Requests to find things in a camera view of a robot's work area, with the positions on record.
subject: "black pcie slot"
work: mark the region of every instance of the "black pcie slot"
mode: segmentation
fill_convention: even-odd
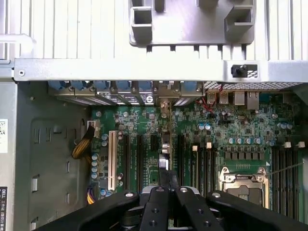
[[[178,135],[178,176],[180,185],[184,185],[184,148],[185,148],[185,138],[184,135]]]
[[[216,160],[215,160],[215,152],[212,150],[208,150],[209,160],[210,160],[210,191],[215,190],[216,188],[216,181],[215,181],[215,166],[216,166]]]
[[[129,135],[123,136],[123,159],[124,164],[124,188],[129,190],[130,187],[130,140]]]
[[[209,188],[208,188],[208,163],[209,163],[209,159],[208,159],[208,155],[207,155],[207,151],[205,149],[203,149],[203,196],[206,197],[206,194],[209,192]]]
[[[141,193],[143,188],[143,159],[144,156],[144,146],[143,146],[143,136],[137,135],[137,192]]]

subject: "capacitor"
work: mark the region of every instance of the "capacitor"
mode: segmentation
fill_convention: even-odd
[[[121,180],[123,178],[123,173],[119,173],[119,175],[117,176],[118,180]]]
[[[119,130],[124,130],[125,126],[123,124],[119,125]]]
[[[287,124],[286,123],[278,123],[277,127],[279,127],[280,129],[286,129],[287,128]]]
[[[101,196],[106,196],[107,191],[105,189],[101,189]]]
[[[242,139],[242,138],[237,138],[237,139],[236,139],[236,142],[237,142],[238,144],[242,144],[242,143],[243,143],[243,139]]]
[[[112,195],[112,191],[108,190],[106,193],[106,197],[111,196]]]
[[[199,130],[204,130],[205,126],[204,126],[204,124],[199,124],[198,128],[199,128]]]
[[[108,144],[108,142],[107,142],[107,141],[102,141],[102,147],[106,147],[106,146],[107,146],[107,144]]]
[[[96,112],[96,116],[97,117],[101,117],[102,116],[102,113],[100,111]]]
[[[229,138],[229,144],[234,144],[234,139],[233,138]]]
[[[266,145],[273,147],[275,145],[274,141],[266,141]]]
[[[96,172],[93,172],[93,173],[91,174],[91,178],[92,178],[92,179],[96,179],[96,178],[97,178],[97,173],[96,173]]]
[[[288,124],[288,125],[287,125],[287,128],[288,128],[289,130],[291,130],[291,129],[293,128],[293,124]]]
[[[250,139],[250,138],[246,138],[246,139],[245,139],[245,143],[251,144],[251,139]]]
[[[205,129],[206,129],[206,130],[210,130],[210,129],[211,129],[211,126],[210,126],[209,124],[206,124],[206,125],[205,125]]]
[[[97,172],[97,167],[92,167],[92,168],[91,168],[91,171],[92,171],[92,172]]]
[[[254,139],[255,144],[261,144],[261,139],[260,138],[255,138]]]
[[[93,161],[91,162],[91,165],[92,165],[93,167],[96,167],[96,166],[97,166],[97,161],[96,161],[96,160],[93,160]]]
[[[103,134],[103,135],[102,135],[102,140],[103,140],[103,141],[106,141],[106,140],[108,139],[108,137],[109,137],[108,134]]]
[[[94,153],[91,157],[92,160],[97,160],[98,159],[98,154]]]

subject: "pcie slot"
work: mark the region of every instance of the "pcie slot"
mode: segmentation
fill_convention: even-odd
[[[209,188],[208,188],[208,164],[209,164],[209,159],[208,159],[208,155],[207,155],[207,151],[205,151],[203,149],[203,196],[206,197],[206,194],[209,192]]]
[[[108,190],[116,189],[116,156],[117,156],[116,131],[109,131]]]
[[[215,181],[215,152],[212,150],[208,150],[208,156],[210,160],[210,191],[215,190],[216,181]]]
[[[123,136],[123,159],[124,164],[124,188],[129,189],[130,187],[130,140],[129,135]]]
[[[178,135],[178,176],[180,185],[184,185],[184,147],[185,147],[185,138],[184,135]]]
[[[143,188],[143,136],[137,135],[137,192],[141,193]]]

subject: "pci slot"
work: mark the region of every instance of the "pci slot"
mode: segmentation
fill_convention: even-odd
[[[178,176],[180,185],[184,185],[184,147],[185,147],[185,138],[184,135],[178,135]]]
[[[143,188],[143,136],[137,135],[137,192],[141,193]]]
[[[117,155],[116,131],[109,131],[108,190],[116,189],[116,155]]]
[[[123,136],[123,159],[124,164],[124,188],[126,190],[130,189],[130,140],[129,135]]]

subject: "screw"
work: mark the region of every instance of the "screw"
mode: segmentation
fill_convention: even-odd
[[[182,192],[182,193],[186,193],[188,190],[186,189],[186,188],[180,188],[180,191]]]
[[[19,76],[25,76],[25,71],[24,71],[24,70],[20,70],[20,71],[18,72],[18,74],[19,74]]]
[[[215,197],[215,198],[219,198],[220,194],[218,192],[214,192],[214,193],[212,193],[212,196]]]
[[[156,192],[164,192],[165,190],[162,187],[156,189]]]
[[[125,196],[126,197],[132,197],[134,194],[133,193],[131,193],[131,192],[129,192],[129,193],[127,193],[127,194],[125,194]]]

